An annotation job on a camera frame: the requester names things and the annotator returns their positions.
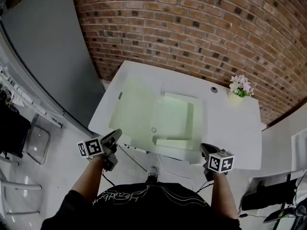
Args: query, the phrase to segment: shoe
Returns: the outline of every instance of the shoe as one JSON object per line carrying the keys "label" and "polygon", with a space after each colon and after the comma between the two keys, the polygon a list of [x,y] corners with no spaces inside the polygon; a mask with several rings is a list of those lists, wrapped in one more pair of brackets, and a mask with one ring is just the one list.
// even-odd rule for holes
{"label": "shoe", "polygon": [[155,166],[150,167],[149,171],[147,172],[147,177],[153,175],[155,178],[158,179],[158,168]]}

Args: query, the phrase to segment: white tabletop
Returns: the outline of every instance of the white tabletop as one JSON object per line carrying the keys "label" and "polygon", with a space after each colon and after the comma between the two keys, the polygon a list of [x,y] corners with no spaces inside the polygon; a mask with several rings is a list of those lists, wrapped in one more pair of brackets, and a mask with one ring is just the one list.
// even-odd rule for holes
{"label": "white tabletop", "polygon": [[[105,95],[100,101],[89,129],[100,135],[107,135],[109,123],[122,86],[129,74],[139,78],[151,91],[157,94],[165,92],[191,96],[203,100],[203,135],[201,141],[233,153],[234,168],[258,170],[261,167],[261,121],[258,101],[247,97],[237,107],[230,105],[228,88],[201,80],[179,72],[149,66],[125,60],[111,81]],[[183,159],[179,149],[166,151],[157,149],[157,153]],[[196,151],[189,158],[200,157]]]}

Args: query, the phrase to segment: small vase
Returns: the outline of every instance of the small vase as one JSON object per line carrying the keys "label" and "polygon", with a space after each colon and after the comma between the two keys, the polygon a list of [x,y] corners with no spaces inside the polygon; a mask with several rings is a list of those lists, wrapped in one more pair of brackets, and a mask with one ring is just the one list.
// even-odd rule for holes
{"label": "small vase", "polygon": [[240,103],[244,100],[244,97],[239,97],[236,94],[232,93],[231,91],[229,91],[228,93],[228,99],[229,99],[229,103],[232,106],[238,106],[240,105]]}

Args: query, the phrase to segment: white wall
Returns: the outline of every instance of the white wall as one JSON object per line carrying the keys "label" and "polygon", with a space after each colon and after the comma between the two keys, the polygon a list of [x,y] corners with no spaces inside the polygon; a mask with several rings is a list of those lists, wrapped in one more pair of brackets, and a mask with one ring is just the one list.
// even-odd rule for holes
{"label": "white wall", "polygon": [[306,146],[295,147],[294,136],[307,128],[307,104],[262,132],[261,169],[253,177],[269,176],[307,168]]}

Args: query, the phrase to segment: brick wall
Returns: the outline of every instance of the brick wall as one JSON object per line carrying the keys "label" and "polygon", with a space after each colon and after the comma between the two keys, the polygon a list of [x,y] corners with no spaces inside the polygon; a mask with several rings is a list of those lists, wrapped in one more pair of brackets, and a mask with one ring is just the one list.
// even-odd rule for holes
{"label": "brick wall", "polygon": [[74,0],[99,76],[123,60],[229,85],[245,74],[269,123],[307,97],[307,0]]}

